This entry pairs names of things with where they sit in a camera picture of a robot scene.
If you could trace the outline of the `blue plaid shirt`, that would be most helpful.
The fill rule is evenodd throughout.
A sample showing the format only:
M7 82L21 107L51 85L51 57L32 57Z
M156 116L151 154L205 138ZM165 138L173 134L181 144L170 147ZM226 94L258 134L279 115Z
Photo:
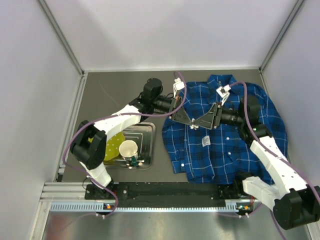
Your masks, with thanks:
M207 81L186 84L183 108L190 119L206 114L212 105L221 101L217 89L232 85L231 75L212 74ZM230 185L236 174L249 172L267 184L273 180L259 158L241 139L236 126L222 124L216 129L190 126L167 118L162 128L162 139L175 174L185 173L190 183Z

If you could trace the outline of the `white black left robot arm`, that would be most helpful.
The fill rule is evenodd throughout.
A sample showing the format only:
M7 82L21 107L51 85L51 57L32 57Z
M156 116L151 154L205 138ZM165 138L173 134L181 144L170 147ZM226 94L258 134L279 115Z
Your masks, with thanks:
M83 121L71 140L69 150L91 182L100 189L105 189L112 182L104 165L110 138L149 117L173 116L183 107L185 99L179 94L186 90L186 81L180 76L174 79L173 98L165 97L162 95L162 82L150 78L138 97L118 112L91 122Z

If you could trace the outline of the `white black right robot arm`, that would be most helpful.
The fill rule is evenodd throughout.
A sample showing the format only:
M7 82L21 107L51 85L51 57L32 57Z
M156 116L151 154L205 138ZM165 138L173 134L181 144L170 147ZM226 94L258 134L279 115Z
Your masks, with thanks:
M222 102L192 123L206 129L221 124L236 126L240 138L249 146L271 176L269 185L258 176L241 173L236 177L242 192L267 206L280 227L289 230L320 220L319 186L311 186L291 166L276 144L272 133L259 120L260 104L256 97L243 97L238 109L226 108Z

